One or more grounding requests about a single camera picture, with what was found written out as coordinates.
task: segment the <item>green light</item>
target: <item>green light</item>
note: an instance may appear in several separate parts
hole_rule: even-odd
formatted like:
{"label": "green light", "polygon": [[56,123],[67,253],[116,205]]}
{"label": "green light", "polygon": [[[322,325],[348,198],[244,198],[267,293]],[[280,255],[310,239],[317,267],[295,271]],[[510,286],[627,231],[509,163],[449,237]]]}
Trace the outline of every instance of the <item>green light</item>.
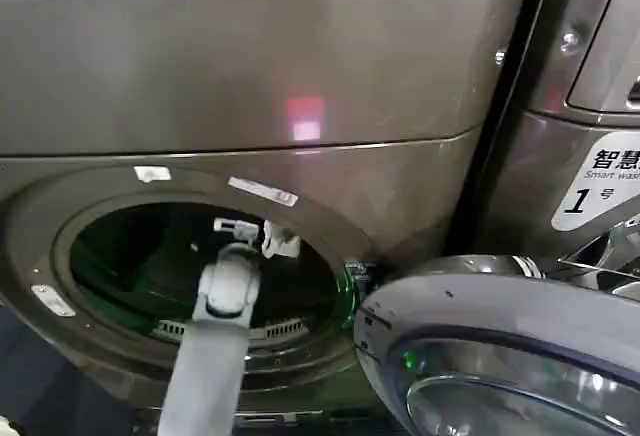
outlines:
{"label": "green light", "polygon": [[418,367],[418,353],[415,351],[405,351],[402,357],[407,369],[416,369]]}

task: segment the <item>front-load washing machine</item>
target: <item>front-load washing machine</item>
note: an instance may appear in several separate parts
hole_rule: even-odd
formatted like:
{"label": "front-load washing machine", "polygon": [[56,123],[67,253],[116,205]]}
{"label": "front-load washing machine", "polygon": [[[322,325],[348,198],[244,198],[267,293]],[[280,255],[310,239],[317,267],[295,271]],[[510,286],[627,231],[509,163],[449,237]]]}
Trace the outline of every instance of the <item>front-load washing machine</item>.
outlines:
{"label": "front-load washing machine", "polygon": [[440,254],[520,2],[0,0],[4,302],[158,407],[202,268],[252,240],[239,411],[371,405],[355,308]]}

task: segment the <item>screw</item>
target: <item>screw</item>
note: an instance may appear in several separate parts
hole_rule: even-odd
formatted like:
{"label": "screw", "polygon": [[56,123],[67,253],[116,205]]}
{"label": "screw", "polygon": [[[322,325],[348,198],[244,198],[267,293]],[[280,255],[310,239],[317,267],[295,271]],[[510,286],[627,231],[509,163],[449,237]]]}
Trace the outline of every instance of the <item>screw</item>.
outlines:
{"label": "screw", "polygon": [[573,29],[568,29],[562,33],[562,46],[560,50],[564,54],[574,53],[580,45],[580,35]]}

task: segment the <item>number 1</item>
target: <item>number 1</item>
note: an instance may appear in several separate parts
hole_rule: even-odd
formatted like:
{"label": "number 1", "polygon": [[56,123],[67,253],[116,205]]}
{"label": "number 1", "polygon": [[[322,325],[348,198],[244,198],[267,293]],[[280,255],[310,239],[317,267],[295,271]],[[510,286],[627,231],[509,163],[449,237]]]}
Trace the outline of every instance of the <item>number 1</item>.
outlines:
{"label": "number 1", "polygon": [[568,213],[568,214],[580,214],[582,213],[582,209],[580,209],[580,206],[582,206],[582,203],[584,203],[584,200],[587,198],[587,194],[589,194],[589,191],[591,191],[590,189],[579,189],[578,191],[576,191],[576,193],[578,193],[580,196],[578,196],[578,201],[576,201],[576,204],[573,208],[571,209],[565,209],[564,212]]}

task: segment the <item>sticker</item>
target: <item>sticker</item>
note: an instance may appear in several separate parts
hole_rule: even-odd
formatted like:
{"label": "sticker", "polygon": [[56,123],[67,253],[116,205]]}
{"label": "sticker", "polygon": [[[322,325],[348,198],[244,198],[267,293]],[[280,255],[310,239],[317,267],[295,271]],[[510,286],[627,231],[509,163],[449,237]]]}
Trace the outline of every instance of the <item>sticker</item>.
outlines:
{"label": "sticker", "polygon": [[152,181],[171,181],[171,172],[164,166],[134,166],[136,176],[143,183]]}
{"label": "sticker", "polygon": [[229,186],[233,186],[236,189],[246,191],[255,196],[268,199],[274,203],[282,204],[284,206],[292,207],[298,201],[298,196],[293,193],[288,193],[282,189],[272,188],[265,186],[264,184],[256,183],[255,181],[249,181],[248,179],[229,178]]}
{"label": "sticker", "polygon": [[62,299],[62,296],[51,286],[34,284],[31,286],[31,291],[33,291],[33,294],[55,315],[62,316],[63,318],[73,318],[76,315],[76,312],[71,309],[71,306],[69,306],[65,300]]}
{"label": "sticker", "polygon": [[640,132],[607,134],[591,147],[551,226],[571,231],[640,195]]}

